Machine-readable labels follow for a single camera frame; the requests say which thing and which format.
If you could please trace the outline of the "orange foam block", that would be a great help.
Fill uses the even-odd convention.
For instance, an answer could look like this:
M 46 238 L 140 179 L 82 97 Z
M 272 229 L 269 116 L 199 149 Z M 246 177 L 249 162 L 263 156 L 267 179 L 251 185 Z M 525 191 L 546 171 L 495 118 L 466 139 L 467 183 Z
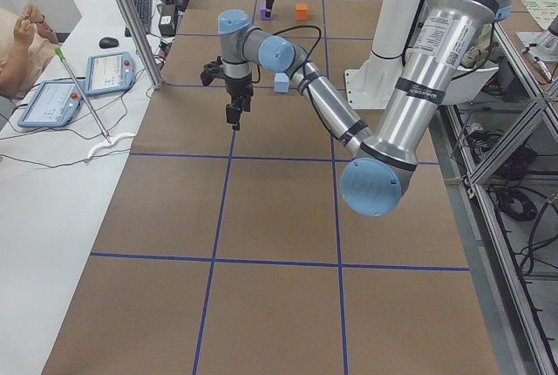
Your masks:
M 306 3 L 296 4 L 295 17 L 297 22 L 306 22 L 308 20 L 308 5 Z

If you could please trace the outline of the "purple foam block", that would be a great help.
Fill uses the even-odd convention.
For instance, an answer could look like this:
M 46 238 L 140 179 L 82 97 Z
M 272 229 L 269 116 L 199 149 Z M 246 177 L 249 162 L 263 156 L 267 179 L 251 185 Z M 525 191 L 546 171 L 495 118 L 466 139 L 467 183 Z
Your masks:
M 272 19 L 272 10 L 269 9 L 265 4 L 260 8 L 260 19 L 262 21 L 269 21 Z

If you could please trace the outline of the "light blue foam block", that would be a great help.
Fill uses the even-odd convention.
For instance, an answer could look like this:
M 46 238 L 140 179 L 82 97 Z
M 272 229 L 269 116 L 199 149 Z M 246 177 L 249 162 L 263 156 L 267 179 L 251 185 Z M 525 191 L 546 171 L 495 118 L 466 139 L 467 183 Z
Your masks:
M 278 72 L 274 76 L 274 91 L 278 93 L 289 92 L 289 77 L 282 72 Z

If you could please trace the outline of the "seated person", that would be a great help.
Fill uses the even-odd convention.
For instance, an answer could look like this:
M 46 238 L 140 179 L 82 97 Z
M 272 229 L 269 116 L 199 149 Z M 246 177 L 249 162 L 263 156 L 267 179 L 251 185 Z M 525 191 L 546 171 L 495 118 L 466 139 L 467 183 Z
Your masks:
M 22 99 L 60 43 L 43 12 L 27 3 L 21 15 L 1 9 L 1 96 Z

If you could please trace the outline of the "teach pendant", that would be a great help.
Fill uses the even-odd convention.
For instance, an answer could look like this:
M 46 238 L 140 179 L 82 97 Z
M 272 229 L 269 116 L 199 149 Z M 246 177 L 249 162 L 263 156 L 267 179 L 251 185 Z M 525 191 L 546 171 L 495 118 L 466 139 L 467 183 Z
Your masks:
M 42 83 L 17 122 L 22 128 L 59 127 L 68 124 L 81 103 L 78 89 L 72 81 Z
M 90 56 L 85 74 L 85 95 L 123 92 L 133 86 L 135 64 L 127 51 Z

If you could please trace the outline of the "far teach pendant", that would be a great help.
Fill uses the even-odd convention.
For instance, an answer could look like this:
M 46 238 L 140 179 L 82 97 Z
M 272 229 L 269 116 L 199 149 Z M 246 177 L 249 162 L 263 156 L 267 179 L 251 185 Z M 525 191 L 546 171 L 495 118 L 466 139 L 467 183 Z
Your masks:
M 123 92 L 133 86 L 135 64 L 127 51 L 90 56 L 85 74 L 85 95 Z

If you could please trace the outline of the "white pedestal column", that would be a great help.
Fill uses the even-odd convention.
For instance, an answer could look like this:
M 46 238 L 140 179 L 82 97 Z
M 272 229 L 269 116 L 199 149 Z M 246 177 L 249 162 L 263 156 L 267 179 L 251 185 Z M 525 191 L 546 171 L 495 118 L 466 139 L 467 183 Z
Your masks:
M 495 12 L 502 0 L 489 5 Z M 383 0 L 369 58 L 345 72 L 347 97 L 356 109 L 384 109 L 404 68 L 407 49 L 419 20 L 427 16 L 425 0 Z

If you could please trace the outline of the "green tipped metal rod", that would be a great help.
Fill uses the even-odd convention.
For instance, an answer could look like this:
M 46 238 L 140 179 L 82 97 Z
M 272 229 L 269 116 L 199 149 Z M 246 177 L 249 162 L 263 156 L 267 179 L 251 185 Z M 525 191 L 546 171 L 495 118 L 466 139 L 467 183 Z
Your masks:
M 88 107 L 92 117 L 94 118 L 95 122 L 97 123 L 99 130 L 101 132 L 101 135 L 107 140 L 110 141 L 110 135 L 108 133 L 108 131 L 106 130 L 105 126 L 102 124 L 99 116 L 97 115 L 96 111 L 94 110 L 92 103 L 90 102 L 90 100 L 87 98 L 87 96 L 85 95 L 85 91 L 82 88 L 82 85 L 80 84 L 77 76 L 74 74 L 73 70 L 71 69 L 71 67 L 69 66 L 68 62 L 66 61 L 65 55 L 62 52 L 62 49 L 60 46 L 58 46 L 55 49 L 55 53 L 58 56 L 59 60 L 61 61 L 62 65 L 64 66 L 64 68 L 66 69 L 66 71 L 68 72 L 71 80 L 73 81 L 74 85 L 77 87 L 78 90 L 78 94 L 81 97 L 81 99 L 85 102 L 86 106 Z

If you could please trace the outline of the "black computer mouse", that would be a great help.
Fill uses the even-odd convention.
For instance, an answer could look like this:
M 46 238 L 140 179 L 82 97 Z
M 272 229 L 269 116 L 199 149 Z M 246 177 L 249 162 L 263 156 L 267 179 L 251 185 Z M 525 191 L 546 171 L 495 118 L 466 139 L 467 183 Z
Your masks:
M 103 37 L 99 40 L 99 47 L 101 49 L 111 49 L 119 46 L 119 40 L 114 37 Z

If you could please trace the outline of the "black keyboard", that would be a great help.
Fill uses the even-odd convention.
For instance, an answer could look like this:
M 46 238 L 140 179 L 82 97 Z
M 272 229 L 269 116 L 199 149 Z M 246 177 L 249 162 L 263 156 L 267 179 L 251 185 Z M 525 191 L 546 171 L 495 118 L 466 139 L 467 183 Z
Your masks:
M 146 34 L 152 29 L 152 1 L 153 0 L 132 0 L 135 10 L 139 16 L 141 26 Z

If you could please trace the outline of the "aluminium frame post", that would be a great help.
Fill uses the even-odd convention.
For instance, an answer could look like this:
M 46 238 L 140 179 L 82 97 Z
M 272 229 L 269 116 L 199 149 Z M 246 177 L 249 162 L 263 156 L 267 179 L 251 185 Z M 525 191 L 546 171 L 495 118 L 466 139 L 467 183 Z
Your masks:
M 131 38 L 133 39 L 134 45 L 139 53 L 139 57 L 147 75 L 150 78 L 153 89 L 160 89 L 163 83 L 160 68 L 155 63 L 151 46 L 148 43 L 146 33 L 140 22 L 140 17 L 137 14 L 133 0 L 115 0 L 115 2 L 119 7 L 119 11 L 126 26 L 128 27 L 128 30 L 130 31 Z

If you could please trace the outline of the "near teach pendant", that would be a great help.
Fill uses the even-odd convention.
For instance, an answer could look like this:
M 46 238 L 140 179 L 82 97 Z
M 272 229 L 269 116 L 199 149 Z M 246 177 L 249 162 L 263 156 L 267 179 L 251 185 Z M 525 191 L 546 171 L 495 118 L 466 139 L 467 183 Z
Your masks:
M 22 128 L 59 127 L 68 124 L 81 103 L 78 89 L 72 81 L 42 83 L 17 122 Z

